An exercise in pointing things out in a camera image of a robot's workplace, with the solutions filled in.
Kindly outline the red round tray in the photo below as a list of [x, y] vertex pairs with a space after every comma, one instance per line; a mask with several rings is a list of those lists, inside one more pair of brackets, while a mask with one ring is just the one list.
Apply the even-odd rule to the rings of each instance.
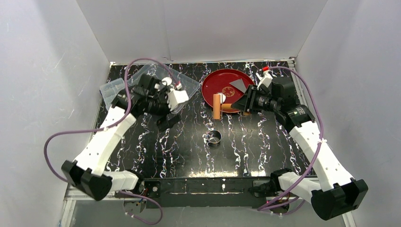
[[213, 95], [222, 93], [226, 96], [225, 104], [232, 104], [243, 96], [243, 92], [233, 85], [232, 82], [242, 80], [245, 89], [249, 85], [255, 85], [254, 81], [245, 73], [234, 69], [220, 69], [206, 76], [201, 86], [201, 94], [205, 103], [213, 106]]

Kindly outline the white dough piece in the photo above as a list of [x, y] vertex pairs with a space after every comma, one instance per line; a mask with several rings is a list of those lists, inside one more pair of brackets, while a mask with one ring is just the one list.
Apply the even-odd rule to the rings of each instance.
[[220, 95], [220, 103], [223, 104], [226, 100], [226, 96], [223, 93], [219, 93]]

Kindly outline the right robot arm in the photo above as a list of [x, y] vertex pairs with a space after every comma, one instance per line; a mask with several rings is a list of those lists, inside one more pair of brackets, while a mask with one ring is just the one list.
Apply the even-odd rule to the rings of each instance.
[[323, 220], [360, 206], [368, 191], [366, 182], [356, 180], [335, 157], [311, 111], [299, 103], [292, 80], [274, 78], [267, 84], [250, 85], [231, 106], [250, 113], [274, 113], [277, 122], [301, 148], [310, 162], [309, 169], [314, 170], [318, 178], [317, 182], [313, 182], [283, 168], [272, 172], [269, 182], [251, 187], [251, 192], [294, 194], [310, 203]]

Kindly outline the wooden double-ended rolling pin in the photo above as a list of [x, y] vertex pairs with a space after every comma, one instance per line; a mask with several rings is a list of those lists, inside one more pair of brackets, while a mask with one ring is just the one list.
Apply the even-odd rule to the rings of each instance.
[[222, 113], [236, 113], [235, 109], [231, 108], [230, 103], [220, 103], [220, 95], [216, 93], [213, 95], [213, 119], [214, 120], [221, 120]]

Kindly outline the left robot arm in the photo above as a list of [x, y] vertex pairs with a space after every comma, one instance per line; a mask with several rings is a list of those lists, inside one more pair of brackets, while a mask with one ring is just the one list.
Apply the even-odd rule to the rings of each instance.
[[171, 114], [189, 100], [180, 81], [168, 83], [142, 74], [136, 85], [121, 90], [113, 99], [107, 115], [90, 142], [73, 161], [66, 160], [61, 169], [68, 182], [96, 201], [109, 192], [121, 190], [143, 195], [144, 178], [133, 170], [106, 171], [105, 166], [127, 130], [143, 114], [158, 116], [159, 131], [172, 128], [181, 117]]

